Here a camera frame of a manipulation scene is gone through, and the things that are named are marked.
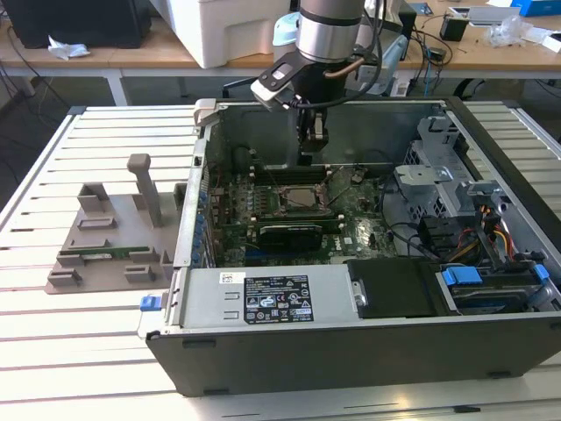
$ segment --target blue latch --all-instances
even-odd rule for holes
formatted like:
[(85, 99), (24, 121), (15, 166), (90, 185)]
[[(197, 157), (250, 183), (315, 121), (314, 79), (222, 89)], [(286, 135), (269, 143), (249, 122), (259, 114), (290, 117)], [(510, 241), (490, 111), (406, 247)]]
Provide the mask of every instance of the blue latch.
[(160, 311), (161, 296), (143, 296), (140, 301), (140, 311)]
[(454, 266), (442, 273), (446, 285), (473, 285), (483, 283), (477, 268), (473, 266)]
[(540, 282), (542, 283), (542, 285), (545, 285), (548, 279), (550, 279), (550, 273), (547, 271), (544, 265), (535, 265), (534, 272), (536, 272), (537, 277), (540, 278)]

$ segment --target power supply label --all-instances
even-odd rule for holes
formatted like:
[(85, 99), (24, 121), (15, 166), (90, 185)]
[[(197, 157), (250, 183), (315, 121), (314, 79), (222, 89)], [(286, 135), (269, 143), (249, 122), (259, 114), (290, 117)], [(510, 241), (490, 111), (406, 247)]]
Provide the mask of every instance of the power supply label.
[(245, 278), (244, 320), (249, 325), (313, 322), (314, 310), (308, 277)]

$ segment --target blue object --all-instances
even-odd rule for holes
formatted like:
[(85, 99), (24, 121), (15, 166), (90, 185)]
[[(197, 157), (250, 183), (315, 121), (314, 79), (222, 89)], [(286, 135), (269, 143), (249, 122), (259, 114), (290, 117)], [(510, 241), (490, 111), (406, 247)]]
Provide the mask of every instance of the blue object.
[(473, 285), (483, 283), (477, 268), (473, 266), (454, 266), (443, 271), (446, 285)]
[(561, 15), (561, 0), (513, 0), (511, 7), (520, 7), (522, 16)]
[(547, 271), (544, 265), (535, 265), (534, 272), (536, 272), (537, 277), (540, 278), (540, 282), (542, 283), (542, 285), (545, 285), (548, 279), (550, 279), (550, 273)]
[(296, 34), (298, 33), (298, 19), (300, 13), (290, 13), (285, 15), (274, 24), (274, 46), (287, 46), (296, 42)]
[(140, 301), (140, 311), (160, 311), (161, 296), (143, 296)]

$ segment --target computer tower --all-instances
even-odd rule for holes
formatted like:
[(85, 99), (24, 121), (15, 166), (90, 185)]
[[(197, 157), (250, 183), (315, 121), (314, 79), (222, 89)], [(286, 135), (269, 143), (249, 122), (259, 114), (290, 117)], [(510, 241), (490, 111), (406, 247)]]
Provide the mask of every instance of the computer tower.
[(139, 48), (150, 30), (149, 0), (3, 0), (25, 48), (67, 44)]

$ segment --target plastic bag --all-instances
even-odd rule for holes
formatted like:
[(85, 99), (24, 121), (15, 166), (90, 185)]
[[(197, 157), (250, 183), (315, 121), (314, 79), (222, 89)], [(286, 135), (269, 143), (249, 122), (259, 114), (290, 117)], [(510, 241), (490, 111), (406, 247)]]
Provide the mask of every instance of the plastic bag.
[(500, 25), (493, 25), (485, 32), (485, 40), (491, 46), (512, 46), (524, 44), (522, 36), (532, 29), (533, 25), (522, 22), (519, 15), (509, 16)]

